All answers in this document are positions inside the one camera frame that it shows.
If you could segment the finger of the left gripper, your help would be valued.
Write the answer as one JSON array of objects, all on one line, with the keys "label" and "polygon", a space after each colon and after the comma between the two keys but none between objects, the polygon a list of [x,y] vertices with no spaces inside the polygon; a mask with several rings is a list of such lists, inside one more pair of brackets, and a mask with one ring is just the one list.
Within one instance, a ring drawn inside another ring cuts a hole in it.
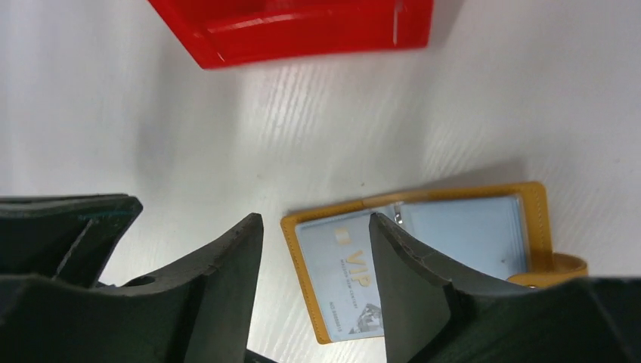
[{"label": "finger of the left gripper", "polygon": [[1,198],[1,273],[94,287],[141,214],[127,194]]}]

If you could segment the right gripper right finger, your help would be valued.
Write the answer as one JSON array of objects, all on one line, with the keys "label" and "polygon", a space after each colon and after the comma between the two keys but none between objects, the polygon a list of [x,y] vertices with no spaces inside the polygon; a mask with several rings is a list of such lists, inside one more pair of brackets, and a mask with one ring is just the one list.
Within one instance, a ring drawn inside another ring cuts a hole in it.
[{"label": "right gripper right finger", "polygon": [[389,362],[638,362],[640,281],[574,278],[530,288],[369,222]]}]

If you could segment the yellow leather card holder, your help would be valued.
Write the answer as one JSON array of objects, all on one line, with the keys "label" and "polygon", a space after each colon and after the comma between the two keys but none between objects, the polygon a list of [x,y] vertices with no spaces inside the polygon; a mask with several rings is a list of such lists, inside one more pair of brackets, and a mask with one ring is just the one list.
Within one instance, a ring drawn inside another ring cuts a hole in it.
[{"label": "yellow leather card holder", "polygon": [[537,181],[404,191],[292,213],[280,225],[321,344],[332,342],[306,271],[296,226],[363,210],[383,214],[417,240],[495,278],[548,287],[588,273],[583,259],[554,251],[547,191]]}]

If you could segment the red plastic bin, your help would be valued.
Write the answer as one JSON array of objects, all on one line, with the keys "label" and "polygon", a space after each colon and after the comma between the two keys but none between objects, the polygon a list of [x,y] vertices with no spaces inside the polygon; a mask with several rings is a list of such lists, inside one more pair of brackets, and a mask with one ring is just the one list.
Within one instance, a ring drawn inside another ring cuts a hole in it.
[{"label": "red plastic bin", "polygon": [[150,0],[205,70],[429,43],[433,1]]}]

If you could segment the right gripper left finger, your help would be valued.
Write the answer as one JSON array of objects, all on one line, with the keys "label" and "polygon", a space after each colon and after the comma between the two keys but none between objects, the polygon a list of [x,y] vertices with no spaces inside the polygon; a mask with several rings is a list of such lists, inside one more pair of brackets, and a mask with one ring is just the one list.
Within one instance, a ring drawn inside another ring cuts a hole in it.
[{"label": "right gripper left finger", "polygon": [[261,362],[247,347],[263,221],[121,287],[1,278],[3,362]]}]

